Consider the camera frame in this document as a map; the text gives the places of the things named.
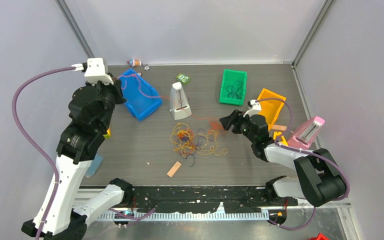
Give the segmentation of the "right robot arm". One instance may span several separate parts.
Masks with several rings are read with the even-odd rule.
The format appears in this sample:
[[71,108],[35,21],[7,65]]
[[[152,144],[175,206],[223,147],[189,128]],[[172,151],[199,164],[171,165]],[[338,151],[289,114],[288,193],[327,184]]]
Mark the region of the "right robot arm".
[[280,176],[266,183],[265,198],[271,205],[294,197],[320,207],[346,195],[346,180],[327,149],[299,150],[275,141],[270,137],[265,117],[259,114],[247,116],[236,109],[219,122],[224,130],[246,137],[258,159],[296,172],[296,177]]

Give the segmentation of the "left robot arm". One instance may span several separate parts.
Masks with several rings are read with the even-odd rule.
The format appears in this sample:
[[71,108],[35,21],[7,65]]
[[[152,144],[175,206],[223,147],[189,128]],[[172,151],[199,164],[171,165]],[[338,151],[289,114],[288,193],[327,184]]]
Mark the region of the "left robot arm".
[[121,85],[119,79],[108,85],[99,81],[73,93],[68,105],[72,121],[61,133],[56,149],[56,195],[46,219],[42,220],[43,206],[35,218],[23,223],[23,233],[39,234],[44,240],[81,240],[88,226],[111,207],[128,207],[133,202],[133,186],[115,178],[98,195],[73,206],[80,183],[105,140],[115,106],[126,102]]

